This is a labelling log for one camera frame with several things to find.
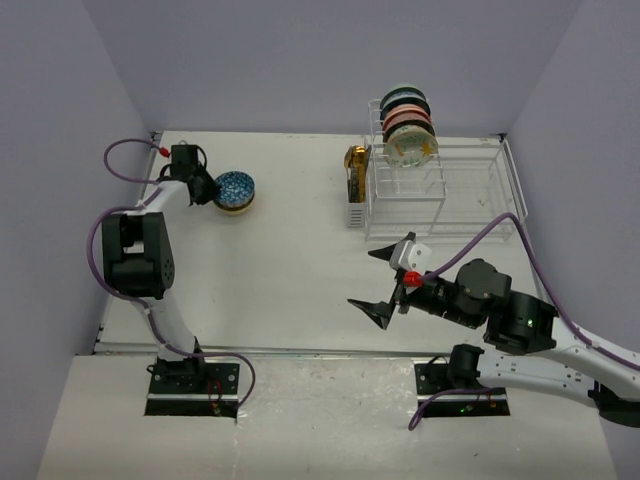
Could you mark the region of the blue triangle pattern bowl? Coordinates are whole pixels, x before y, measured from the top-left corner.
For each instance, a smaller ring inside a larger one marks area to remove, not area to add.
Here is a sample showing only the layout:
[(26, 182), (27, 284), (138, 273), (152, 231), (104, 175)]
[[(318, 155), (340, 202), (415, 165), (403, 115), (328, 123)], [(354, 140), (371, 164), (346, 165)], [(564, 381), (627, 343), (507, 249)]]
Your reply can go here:
[(256, 185), (252, 176), (242, 171), (228, 171), (219, 175), (218, 195), (214, 202), (238, 205), (255, 197)]

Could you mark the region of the cream bowl yellow centre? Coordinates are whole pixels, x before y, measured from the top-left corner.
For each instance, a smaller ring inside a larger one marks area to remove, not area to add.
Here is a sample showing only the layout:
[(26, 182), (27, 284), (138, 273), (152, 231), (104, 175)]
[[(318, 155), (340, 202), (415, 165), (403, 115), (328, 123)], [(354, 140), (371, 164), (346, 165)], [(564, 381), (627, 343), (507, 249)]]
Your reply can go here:
[(238, 216), (238, 215), (243, 215), (247, 213), (252, 208), (253, 204), (254, 204), (254, 197), (238, 205), (216, 203), (216, 207), (226, 215)]

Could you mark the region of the cream bowl with star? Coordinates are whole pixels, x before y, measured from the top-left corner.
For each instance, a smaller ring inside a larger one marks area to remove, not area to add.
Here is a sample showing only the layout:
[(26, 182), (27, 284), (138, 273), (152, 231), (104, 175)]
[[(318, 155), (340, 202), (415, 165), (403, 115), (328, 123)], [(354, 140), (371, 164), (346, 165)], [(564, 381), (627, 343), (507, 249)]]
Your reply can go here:
[(434, 135), (419, 125), (405, 125), (385, 142), (383, 159), (393, 168), (421, 167), (439, 153)]

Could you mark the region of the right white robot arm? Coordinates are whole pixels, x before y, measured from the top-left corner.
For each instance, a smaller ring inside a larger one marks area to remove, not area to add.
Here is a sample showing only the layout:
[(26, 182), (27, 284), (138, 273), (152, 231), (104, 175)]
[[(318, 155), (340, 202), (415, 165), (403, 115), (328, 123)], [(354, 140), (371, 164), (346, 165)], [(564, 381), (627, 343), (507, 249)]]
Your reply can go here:
[(508, 388), (557, 396), (596, 410), (611, 423), (639, 425), (638, 356), (565, 324), (558, 308), (513, 289), (510, 276), (483, 259), (460, 267), (449, 281), (428, 270), (430, 249), (414, 233), (370, 251), (388, 262), (395, 286), (386, 302), (351, 300), (379, 328), (394, 314), (420, 310), (470, 329), (483, 328), (482, 346), (457, 344), (445, 356), (418, 365), (418, 409), (424, 418), (501, 415)]

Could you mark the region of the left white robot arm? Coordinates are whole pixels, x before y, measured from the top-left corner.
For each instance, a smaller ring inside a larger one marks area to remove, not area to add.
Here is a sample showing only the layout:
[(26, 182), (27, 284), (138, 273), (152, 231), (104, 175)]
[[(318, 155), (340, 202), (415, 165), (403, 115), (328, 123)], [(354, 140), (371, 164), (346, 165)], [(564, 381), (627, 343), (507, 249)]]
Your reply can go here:
[(171, 293), (176, 266), (166, 219), (211, 202), (219, 187), (207, 172), (204, 150), (179, 143), (158, 152), (169, 160), (152, 193), (134, 207), (117, 207), (97, 221), (101, 231), (102, 282), (113, 296), (141, 314), (156, 342), (153, 379), (179, 393), (207, 386), (208, 369), (196, 336)]

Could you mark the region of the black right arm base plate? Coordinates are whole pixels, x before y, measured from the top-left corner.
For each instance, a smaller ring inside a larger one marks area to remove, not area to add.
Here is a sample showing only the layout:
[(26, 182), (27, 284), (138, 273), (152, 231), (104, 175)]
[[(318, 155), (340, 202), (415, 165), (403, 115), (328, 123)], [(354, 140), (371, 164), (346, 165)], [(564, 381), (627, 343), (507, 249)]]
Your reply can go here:
[(483, 392), (473, 387), (467, 393), (455, 392), (456, 387), (447, 378), (448, 359), (436, 356), (414, 363), (417, 406), (424, 403), (423, 419), (507, 417), (511, 415), (507, 392), (495, 388)]

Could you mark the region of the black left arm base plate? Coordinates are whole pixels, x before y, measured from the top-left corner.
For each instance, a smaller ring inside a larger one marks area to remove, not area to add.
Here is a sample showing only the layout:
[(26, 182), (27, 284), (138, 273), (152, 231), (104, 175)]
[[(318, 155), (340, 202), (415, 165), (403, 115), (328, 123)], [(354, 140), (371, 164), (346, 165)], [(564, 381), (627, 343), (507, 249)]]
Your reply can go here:
[(237, 418), (238, 363), (158, 359), (147, 371), (145, 416)]

